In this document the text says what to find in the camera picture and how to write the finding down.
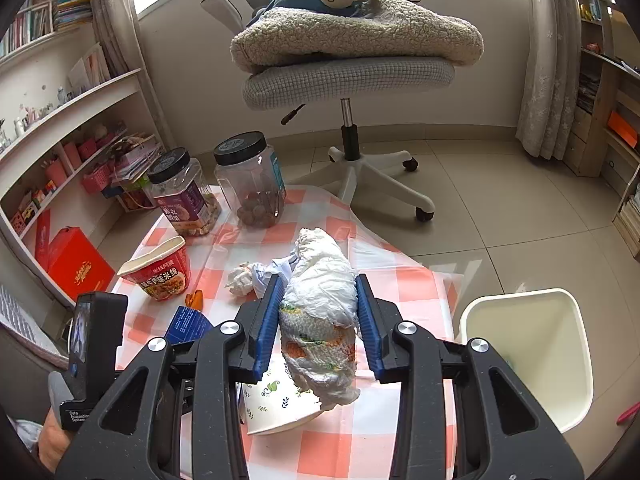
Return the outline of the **left hand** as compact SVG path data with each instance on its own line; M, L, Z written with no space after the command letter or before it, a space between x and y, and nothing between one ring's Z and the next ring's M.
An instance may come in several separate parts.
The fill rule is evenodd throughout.
M73 437L72 432L61 428L55 418L54 411L50 408L38 438L37 455L40 463L52 474L58 468L58 464L70 446Z

